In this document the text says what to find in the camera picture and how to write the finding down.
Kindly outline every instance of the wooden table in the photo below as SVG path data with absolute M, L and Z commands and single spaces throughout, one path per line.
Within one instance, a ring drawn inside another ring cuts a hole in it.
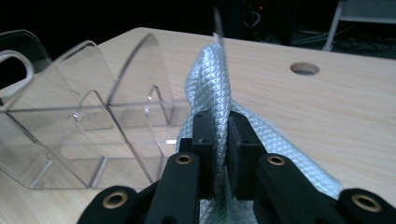
M 113 74 L 147 33 L 160 42 L 174 95 L 184 97 L 191 65 L 213 37 L 134 29 L 100 45 Z M 368 189 L 396 206 L 396 61 L 233 39 L 225 46 L 235 101 L 345 188 Z M 297 75 L 295 63 L 318 72 Z M 0 223 L 76 223 L 98 192 L 31 190 L 0 173 Z

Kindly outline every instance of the screw hole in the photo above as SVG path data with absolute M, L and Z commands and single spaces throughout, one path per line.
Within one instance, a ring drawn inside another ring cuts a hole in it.
M 267 159 L 273 165 L 284 165 L 286 162 L 279 156 L 270 156 Z
M 114 209 L 122 206 L 126 203 L 128 194 L 124 191 L 116 191 L 107 195 L 103 199 L 103 207 L 108 209 Z
M 382 210 L 381 204 L 379 204 L 379 202 L 364 194 L 352 195 L 352 202 L 358 207 L 370 212 L 380 212 Z
M 182 155 L 182 156 L 178 156 L 176 157 L 176 162 L 178 164 L 189 164 L 192 161 L 192 158 L 190 156 L 187 155 Z

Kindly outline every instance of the textured fabric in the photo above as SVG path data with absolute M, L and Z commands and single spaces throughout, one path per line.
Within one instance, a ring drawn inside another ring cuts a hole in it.
M 233 101 L 225 52 L 221 44 L 210 44 L 201 51 L 185 82 L 185 92 L 191 104 L 191 113 L 177 137 L 177 150 L 180 138 L 192 137 L 192 118 L 197 112 L 210 110 L 216 133 L 215 197 L 212 200 L 201 200 L 200 223 L 257 223 L 252 202 L 240 202 L 231 198 L 224 165 L 230 111 L 247 117 L 268 152 L 288 157 L 319 191 L 333 198 L 338 197 L 341 186 L 337 180 L 309 160 L 263 119 Z

